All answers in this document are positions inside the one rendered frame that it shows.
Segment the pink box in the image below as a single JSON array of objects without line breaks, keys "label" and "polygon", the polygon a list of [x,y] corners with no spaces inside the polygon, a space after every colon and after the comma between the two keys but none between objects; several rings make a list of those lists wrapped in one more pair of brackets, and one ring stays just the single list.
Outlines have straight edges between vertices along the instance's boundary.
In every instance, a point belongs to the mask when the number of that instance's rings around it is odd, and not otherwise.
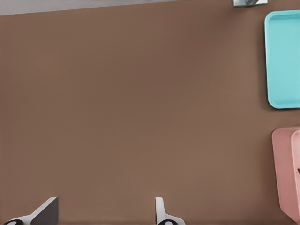
[{"label": "pink box", "polygon": [[275,129],[272,146],[280,208],[300,224],[300,126]]}]

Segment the pale blue-green tray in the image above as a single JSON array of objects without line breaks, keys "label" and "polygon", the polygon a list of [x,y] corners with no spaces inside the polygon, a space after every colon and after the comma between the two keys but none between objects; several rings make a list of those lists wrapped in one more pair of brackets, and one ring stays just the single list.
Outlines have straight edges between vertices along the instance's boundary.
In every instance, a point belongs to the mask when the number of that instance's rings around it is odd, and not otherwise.
[{"label": "pale blue-green tray", "polygon": [[269,13],[264,32],[268,102],[300,108],[300,10]]}]

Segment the silver frame post foot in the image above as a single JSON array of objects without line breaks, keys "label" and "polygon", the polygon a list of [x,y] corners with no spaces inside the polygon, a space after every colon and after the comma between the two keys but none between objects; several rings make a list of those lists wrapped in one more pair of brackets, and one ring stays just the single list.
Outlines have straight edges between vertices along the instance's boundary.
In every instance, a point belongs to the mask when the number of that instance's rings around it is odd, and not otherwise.
[{"label": "silver frame post foot", "polygon": [[256,5],[264,5],[268,0],[232,0],[234,7],[252,7]]}]

